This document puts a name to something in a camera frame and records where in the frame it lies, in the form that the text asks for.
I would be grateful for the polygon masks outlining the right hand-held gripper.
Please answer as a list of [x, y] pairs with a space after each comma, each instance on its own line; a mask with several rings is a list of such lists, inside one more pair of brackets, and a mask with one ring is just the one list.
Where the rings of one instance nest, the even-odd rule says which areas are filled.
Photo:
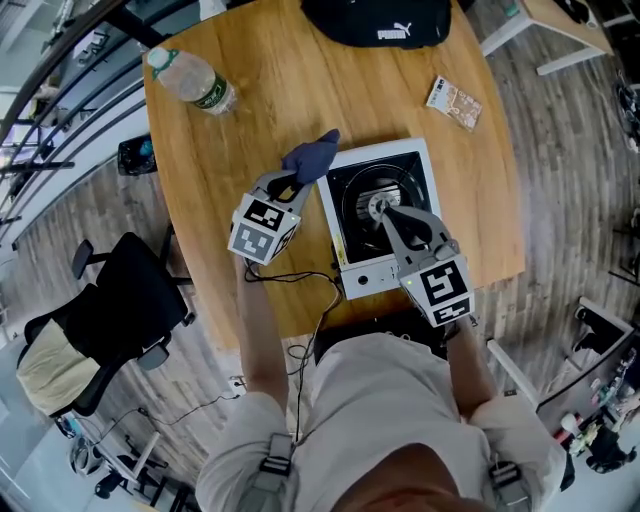
[[[399, 264], [399, 282], [433, 327], [443, 326], [475, 311], [474, 289], [466, 258], [448, 230], [430, 211], [390, 206], [383, 226]], [[444, 242], [432, 250], [434, 240]]]

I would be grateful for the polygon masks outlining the blue cloth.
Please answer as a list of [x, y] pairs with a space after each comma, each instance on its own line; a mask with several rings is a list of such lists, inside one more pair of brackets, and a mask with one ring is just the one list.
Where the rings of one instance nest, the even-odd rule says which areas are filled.
[[298, 145], [282, 158], [282, 169], [294, 171], [296, 181], [302, 185], [315, 182], [327, 174], [338, 152], [340, 137], [340, 131], [334, 128], [316, 141]]

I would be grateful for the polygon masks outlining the white portable gas stove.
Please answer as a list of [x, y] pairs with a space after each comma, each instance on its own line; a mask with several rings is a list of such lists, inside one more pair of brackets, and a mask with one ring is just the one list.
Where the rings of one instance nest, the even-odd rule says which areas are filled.
[[441, 214], [426, 141], [405, 138], [341, 151], [317, 185], [346, 298], [398, 288], [382, 213], [388, 206], [412, 206]]

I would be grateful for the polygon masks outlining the person's left forearm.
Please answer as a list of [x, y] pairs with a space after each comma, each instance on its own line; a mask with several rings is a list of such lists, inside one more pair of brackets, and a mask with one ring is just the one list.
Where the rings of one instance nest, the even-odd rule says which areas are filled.
[[289, 395], [288, 373], [267, 291], [262, 282], [245, 280], [243, 258], [235, 255], [234, 266], [241, 319], [239, 350], [247, 390], [269, 395], [285, 411]]

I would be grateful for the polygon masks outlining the person's right forearm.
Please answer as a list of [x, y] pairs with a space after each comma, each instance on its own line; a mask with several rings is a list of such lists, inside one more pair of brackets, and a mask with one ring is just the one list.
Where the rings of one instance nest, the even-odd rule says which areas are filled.
[[456, 322], [446, 348], [454, 399], [460, 415], [469, 419], [497, 396], [497, 389], [468, 316]]

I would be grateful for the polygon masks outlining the wooden table white legs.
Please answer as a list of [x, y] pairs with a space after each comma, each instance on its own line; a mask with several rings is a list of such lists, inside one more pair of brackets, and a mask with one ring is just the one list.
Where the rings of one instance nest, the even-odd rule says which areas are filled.
[[[207, 60], [236, 88], [234, 109], [213, 116], [147, 78], [145, 97], [159, 178], [194, 281], [209, 342], [239, 340], [233, 211], [284, 154], [330, 129], [343, 148], [421, 137], [445, 225], [460, 243], [472, 283], [484, 287], [525, 268], [520, 183], [506, 115], [479, 42], [459, 8], [448, 38], [421, 50], [335, 43], [299, 0], [256, 0], [168, 39]], [[479, 101], [473, 132], [426, 106], [441, 75]]]
[[584, 45], [576, 52], [539, 66], [536, 73], [546, 76], [596, 57], [613, 57], [614, 50], [606, 34], [587, 8], [587, 22], [577, 23], [554, 0], [514, 0], [517, 12], [482, 43], [484, 57], [531, 26], [538, 26], [561, 34]]

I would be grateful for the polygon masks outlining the clear water bottle green label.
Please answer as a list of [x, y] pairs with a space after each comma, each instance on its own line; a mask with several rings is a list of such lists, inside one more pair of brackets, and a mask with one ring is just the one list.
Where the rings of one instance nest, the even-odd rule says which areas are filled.
[[233, 109], [235, 88], [204, 59], [183, 50], [155, 47], [147, 54], [152, 79], [176, 98], [211, 115]]

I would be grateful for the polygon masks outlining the patterned snack packet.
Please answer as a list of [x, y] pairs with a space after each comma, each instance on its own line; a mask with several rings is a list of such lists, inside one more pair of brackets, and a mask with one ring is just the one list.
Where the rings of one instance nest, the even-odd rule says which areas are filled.
[[426, 106], [453, 119], [469, 132], [474, 131], [483, 110], [479, 101], [441, 75], [434, 80]]

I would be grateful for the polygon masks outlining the black waste bin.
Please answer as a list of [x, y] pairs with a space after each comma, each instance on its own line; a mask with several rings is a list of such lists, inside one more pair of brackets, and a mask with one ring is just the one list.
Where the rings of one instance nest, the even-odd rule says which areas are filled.
[[149, 134], [123, 141], [118, 146], [118, 173], [122, 176], [141, 176], [157, 172], [152, 139]]

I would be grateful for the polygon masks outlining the person's white shirt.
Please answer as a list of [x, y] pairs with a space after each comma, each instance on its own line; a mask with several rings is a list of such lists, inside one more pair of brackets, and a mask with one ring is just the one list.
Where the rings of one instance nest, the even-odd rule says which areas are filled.
[[566, 455], [529, 402], [500, 396], [463, 419], [446, 361], [383, 333], [344, 340], [319, 362], [300, 441], [269, 395], [234, 408], [201, 470], [202, 512], [331, 512], [347, 490], [394, 451], [431, 448], [460, 494], [499, 506], [491, 467], [514, 464], [525, 509], [542, 512], [559, 491]]

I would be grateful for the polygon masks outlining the black office chair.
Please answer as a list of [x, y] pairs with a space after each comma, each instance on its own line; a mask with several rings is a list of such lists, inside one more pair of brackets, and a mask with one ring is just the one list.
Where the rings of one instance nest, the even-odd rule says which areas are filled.
[[96, 253], [88, 240], [78, 246], [72, 273], [81, 278], [87, 266], [100, 264], [95, 282], [63, 306], [26, 324], [26, 345], [17, 366], [45, 324], [53, 319], [72, 346], [93, 358], [100, 370], [77, 399], [49, 417], [68, 412], [92, 415], [127, 362], [136, 361], [144, 370], [161, 366], [169, 356], [167, 346], [174, 328], [194, 321], [195, 315], [180, 291], [192, 285], [192, 279], [173, 276], [167, 269], [173, 236], [174, 229], [167, 228], [159, 253], [132, 232], [125, 233], [107, 253]]

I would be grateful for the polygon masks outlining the black pouch bag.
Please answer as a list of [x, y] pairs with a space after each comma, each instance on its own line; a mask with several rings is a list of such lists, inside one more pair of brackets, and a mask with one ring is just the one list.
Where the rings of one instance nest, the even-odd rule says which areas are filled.
[[452, 19], [451, 0], [302, 0], [301, 9], [327, 38], [358, 48], [435, 47]]

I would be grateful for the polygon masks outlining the dark wooden table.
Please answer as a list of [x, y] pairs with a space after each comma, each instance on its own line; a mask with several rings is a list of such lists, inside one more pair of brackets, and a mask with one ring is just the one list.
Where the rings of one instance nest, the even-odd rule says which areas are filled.
[[613, 406], [632, 389], [629, 379], [640, 369], [640, 332], [635, 329], [622, 336], [602, 354], [581, 350], [587, 356], [584, 368], [567, 380], [538, 406], [537, 414], [547, 430], [560, 442], [570, 431], [562, 427], [567, 415], [585, 425], [601, 408]]

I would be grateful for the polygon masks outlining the black metal railing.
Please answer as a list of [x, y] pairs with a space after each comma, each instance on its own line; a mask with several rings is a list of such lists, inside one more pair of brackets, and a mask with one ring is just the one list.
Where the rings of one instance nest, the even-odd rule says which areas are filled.
[[198, 0], [82, 6], [0, 122], [0, 251], [119, 144], [148, 133], [143, 55], [199, 18]]

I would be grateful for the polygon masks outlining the beige jacket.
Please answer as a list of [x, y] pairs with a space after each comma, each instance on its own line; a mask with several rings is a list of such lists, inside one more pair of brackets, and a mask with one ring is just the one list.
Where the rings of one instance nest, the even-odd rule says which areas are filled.
[[100, 370], [68, 341], [63, 329], [49, 320], [17, 366], [17, 379], [31, 404], [52, 416], [77, 399]]

